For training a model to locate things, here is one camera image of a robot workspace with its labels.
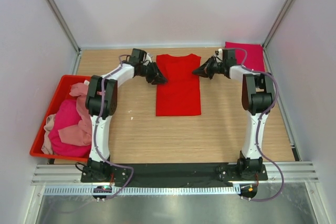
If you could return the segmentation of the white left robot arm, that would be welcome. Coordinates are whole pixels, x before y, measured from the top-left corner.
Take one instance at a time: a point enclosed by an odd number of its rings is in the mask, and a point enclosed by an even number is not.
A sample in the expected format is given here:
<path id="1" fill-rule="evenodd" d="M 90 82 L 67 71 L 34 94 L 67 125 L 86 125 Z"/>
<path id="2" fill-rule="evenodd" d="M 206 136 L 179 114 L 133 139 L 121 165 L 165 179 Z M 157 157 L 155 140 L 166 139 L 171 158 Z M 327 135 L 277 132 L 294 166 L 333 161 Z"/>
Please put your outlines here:
<path id="1" fill-rule="evenodd" d="M 109 131 L 118 105 L 118 88 L 137 76 L 144 77 L 152 85 L 167 83 L 152 57 L 136 48 L 129 55 L 119 56 L 119 65 L 111 72 L 91 77 L 85 102 L 92 128 L 91 151 L 81 170 L 81 182 L 108 182 L 113 175 L 119 175 L 118 182 L 131 180 L 132 167 L 110 161 Z"/>

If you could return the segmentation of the red t shirt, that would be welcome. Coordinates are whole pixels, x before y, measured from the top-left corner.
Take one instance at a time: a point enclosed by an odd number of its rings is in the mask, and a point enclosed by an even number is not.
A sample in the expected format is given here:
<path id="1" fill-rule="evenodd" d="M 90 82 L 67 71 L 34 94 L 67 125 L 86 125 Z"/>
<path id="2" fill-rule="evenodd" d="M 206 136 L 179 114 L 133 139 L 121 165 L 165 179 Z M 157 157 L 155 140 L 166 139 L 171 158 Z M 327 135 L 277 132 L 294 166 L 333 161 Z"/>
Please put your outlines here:
<path id="1" fill-rule="evenodd" d="M 195 54 L 158 55 L 156 63 L 167 79 L 156 90 L 156 116 L 197 116 L 202 114 L 199 77 L 192 74 L 201 63 Z"/>

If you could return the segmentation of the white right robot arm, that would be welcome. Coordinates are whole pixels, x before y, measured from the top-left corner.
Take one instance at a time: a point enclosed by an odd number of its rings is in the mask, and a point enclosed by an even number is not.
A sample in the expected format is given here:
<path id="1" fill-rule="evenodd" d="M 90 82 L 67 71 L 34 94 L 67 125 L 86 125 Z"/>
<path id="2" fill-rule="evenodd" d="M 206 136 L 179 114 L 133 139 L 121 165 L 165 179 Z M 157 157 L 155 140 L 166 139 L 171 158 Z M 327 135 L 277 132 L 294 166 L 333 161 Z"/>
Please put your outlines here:
<path id="1" fill-rule="evenodd" d="M 264 129 L 277 96 L 272 75 L 245 66 L 247 57 L 248 52 L 243 48 L 219 49 L 192 71 L 203 78 L 212 79 L 214 75 L 222 74 L 242 83 L 241 104 L 247 113 L 245 141 L 235 165 L 218 167 L 223 181 L 254 180 L 263 173 Z"/>

